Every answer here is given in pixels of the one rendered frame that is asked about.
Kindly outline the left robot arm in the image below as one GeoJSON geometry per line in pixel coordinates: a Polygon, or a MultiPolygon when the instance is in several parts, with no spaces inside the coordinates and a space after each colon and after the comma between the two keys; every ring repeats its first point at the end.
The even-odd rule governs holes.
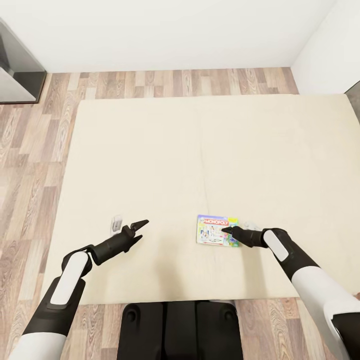
{"type": "Polygon", "coordinates": [[[85,289],[86,281],[81,277],[93,267],[88,253],[97,266],[121,252],[127,253],[143,237],[135,237],[136,231],[150,222],[133,222],[120,231],[122,220],[121,214],[113,216],[109,239],[74,250],[63,258],[62,275],[51,283],[7,360],[60,360],[85,289]]]}

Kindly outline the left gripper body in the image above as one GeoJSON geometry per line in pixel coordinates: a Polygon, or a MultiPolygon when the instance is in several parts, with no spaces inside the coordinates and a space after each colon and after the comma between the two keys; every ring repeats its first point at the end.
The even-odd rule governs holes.
{"type": "Polygon", "coordinates": [[[110,248],[111,257],[113,258],[121,252],[129,252],[134,237],[133,231],[128,225],[125,225],[122,227],[121,233],[105,240],[110,248]]]}

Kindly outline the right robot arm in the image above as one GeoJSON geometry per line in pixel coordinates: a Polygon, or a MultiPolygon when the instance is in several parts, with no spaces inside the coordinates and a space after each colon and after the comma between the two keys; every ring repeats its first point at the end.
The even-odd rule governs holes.
{"type": "Polygon", "coordinates": [[[302,299],[327,348],[336,360],[360,360],[360,300],[332,279],[287,232],[251,220],[222,232],[244,245],[271,249],[302,299]]]}

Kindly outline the board game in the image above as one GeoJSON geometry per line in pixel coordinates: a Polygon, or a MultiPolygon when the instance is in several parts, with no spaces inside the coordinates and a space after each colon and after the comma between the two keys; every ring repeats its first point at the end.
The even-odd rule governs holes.
{"type": "Polygon", "coordinates": [[[223,228],[234,226],[239,226],[238,218],[198,214],[196,242],[238,248],[239,241],[232,234],[222,231],[223,228]]]}

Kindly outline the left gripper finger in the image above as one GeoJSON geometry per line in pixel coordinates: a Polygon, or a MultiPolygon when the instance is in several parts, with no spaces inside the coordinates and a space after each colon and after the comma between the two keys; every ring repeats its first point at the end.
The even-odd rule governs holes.
{"type": "Polygon", "coordinates": [[[143,237],[142,235],[139,235],[139,236],[133,238],[131,247],[132,247],[134,244],[136,244],[142,237],[143,237]]]}
{"type": "Polygon", "coordinates": [[[136,234],[136,231],[138,231],[139,229],[141,229],[143,226],[145,226],[146,224],[148,224],[150,221],[148,219],[146,220],[141,220],[141,221],[137,221],[137,222],[133,222],[130,225],[130,229],[132,230],[132,232],[134,233],[134,235],[136,234]]]}

